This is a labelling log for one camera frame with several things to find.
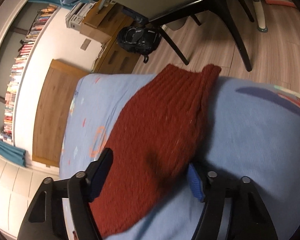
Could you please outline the wooden bed headboard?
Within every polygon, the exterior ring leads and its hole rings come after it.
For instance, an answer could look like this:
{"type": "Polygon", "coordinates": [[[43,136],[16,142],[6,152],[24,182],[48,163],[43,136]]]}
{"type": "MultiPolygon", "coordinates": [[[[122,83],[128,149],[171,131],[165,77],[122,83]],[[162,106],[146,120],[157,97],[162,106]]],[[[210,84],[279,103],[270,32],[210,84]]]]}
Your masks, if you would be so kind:
{"type": "Polygon", "coordinates": [[[51,61],[34,120],[33,161],[59,166],[72,98],[79,80],[89,74],[61,61],[51,61]]]}

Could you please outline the wooden bedside drawer cabinet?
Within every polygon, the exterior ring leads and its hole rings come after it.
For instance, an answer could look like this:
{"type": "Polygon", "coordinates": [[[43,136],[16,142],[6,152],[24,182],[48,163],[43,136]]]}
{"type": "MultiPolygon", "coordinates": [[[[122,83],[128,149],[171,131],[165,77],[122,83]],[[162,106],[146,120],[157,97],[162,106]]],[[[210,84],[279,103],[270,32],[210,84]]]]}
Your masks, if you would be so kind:
{"type": "Polygon", "coordinates": [[[133,23],[133,19],[122,12],[118,3],[109,3],[99,8],[98,1],[81,23],[80,33],[101,44],[101,52],[94,63],[93,72],[100,74],[130,74],[140,58],[129,53],[117,43],[119,31],[133,23]]]}

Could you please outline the grey chair with black legs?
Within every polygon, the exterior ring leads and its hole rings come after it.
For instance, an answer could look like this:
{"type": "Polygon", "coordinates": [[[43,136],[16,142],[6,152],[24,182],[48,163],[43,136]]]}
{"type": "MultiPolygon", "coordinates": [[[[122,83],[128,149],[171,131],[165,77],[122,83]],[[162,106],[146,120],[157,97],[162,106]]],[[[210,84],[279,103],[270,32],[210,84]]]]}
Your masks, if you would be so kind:
{"type": "MultiPolygon", "coordinates": [[[[253,67],[241,38],[241,35],[230,14],[226,0],[112,0],[123,6],[126,14],[140,24],[151,24],[159,30],[160,35],[176,52],[185,65],[189,64],[187,58],[180,51],[173,40],[163,31],[162,25],[181,20],[185,17],[195,18],[196,14],[204,11],[217,15],[231,33],[247,72],[253,67]]],[[[238,0],[251,22],[254,18],[244,0],[238,0]]]]}

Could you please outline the blue dinosaur print bedspread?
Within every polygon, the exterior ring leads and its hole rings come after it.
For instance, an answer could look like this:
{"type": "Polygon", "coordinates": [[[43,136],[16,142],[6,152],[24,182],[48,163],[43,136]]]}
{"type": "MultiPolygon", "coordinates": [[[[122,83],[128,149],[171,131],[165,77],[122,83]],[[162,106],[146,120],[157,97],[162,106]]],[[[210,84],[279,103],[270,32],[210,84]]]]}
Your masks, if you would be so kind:
{"type": "MultiPolygon", "coordinates": [[[[90,74],[78,82],[62,143],[62,179],[98,158],[121,109],[152,79],[152,74],[90,74]]],[[[200,153],[215,168],[250,177],[278,238],[289,239],[300,225],[300,94],[219,77],[211,99],[212,131],[200,153]]]]}

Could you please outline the white printer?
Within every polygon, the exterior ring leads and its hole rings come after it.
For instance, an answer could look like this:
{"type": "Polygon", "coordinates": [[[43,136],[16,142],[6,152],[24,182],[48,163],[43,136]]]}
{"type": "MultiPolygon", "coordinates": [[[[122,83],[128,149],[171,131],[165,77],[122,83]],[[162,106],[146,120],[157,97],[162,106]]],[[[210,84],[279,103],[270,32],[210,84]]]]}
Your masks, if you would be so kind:
{"type": "Polygon", "coordinates": [[[93,8],[96,2],[82,3],[79,2],[65,17],[66,27],[80,31],[81,23],[86,17],[87,13],[93,8]]]}

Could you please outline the row of books on shelf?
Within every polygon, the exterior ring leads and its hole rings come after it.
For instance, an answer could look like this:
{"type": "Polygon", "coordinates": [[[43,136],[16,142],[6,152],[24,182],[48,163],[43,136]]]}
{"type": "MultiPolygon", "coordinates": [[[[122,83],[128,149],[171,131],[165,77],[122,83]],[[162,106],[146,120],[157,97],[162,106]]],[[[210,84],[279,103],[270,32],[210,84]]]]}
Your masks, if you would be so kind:
{"type": "Polygon", "coordinates": [[[26,64],[29,60],[30,53],[34,50],[34,44],[39,34],[46,25],[47,21],[53,15],[58,7],[48,5],[44,9],[38,10],[37,16],[31,24],[26,36],[21,40],[21,47],[18,49],[18,55],[14,58],[15,62],[10,68],[9,83],[5,94],[4,124],[3,130],[0,131],[0,140],[13,145],[13,119],[16,97],[23,78],[26,64]]]}

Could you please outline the wall socket plate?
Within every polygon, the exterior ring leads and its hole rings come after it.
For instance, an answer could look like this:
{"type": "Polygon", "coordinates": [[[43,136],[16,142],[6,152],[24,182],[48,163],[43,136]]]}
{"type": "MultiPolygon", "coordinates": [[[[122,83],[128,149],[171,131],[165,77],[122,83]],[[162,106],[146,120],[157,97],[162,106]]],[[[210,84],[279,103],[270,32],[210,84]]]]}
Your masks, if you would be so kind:
{"type": "Polygon", "coordinates": [[[86,51],[86,49],[88,48],[90,42],[91,42],[91,40],[88,39],[88,38],[86,38],[86,39],[83,41],[83,43],[82,43],[82,45],[81,45],[80,48],[81,48],[83,51],[86,51]]]}

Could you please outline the dark red knit sweater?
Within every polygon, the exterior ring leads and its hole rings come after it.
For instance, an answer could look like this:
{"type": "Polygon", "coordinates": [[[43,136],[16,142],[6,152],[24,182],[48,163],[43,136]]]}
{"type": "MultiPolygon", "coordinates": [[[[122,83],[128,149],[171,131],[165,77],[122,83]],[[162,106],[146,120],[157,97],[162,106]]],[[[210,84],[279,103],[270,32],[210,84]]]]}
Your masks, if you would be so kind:
{"type": "Polygon", "coordinates": [[[125,104],[106,146],[113,164],[90,208],[102,237],[145,217],[184,174],[205,138],[210,93],[221,72],[166,66],[125,104]]]}

